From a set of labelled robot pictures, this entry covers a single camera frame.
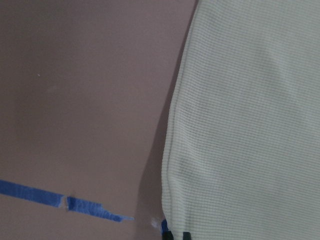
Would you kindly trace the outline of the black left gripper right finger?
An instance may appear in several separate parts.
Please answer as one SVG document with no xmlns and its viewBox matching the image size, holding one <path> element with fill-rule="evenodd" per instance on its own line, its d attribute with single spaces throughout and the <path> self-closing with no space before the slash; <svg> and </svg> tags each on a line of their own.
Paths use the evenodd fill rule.
<svg viewBox="0 0 320 240">
<path fill-rule="evenodd" d="M 184 231 L 182 235 L 182 240 L 191 240 L 191 233 Z"/>
</svg>

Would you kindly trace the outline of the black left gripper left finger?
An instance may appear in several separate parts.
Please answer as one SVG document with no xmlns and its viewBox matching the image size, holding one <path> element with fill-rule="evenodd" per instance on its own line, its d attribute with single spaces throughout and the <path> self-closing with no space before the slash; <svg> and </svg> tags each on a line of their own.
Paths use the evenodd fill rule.
<svg viewBox="0 0 320 240">
<path fill-rule="evenodd" d="M 173 234 L 171 231 L 165 231 L 162 233 L 162 240 L 173 240 Z"/>
</svg>

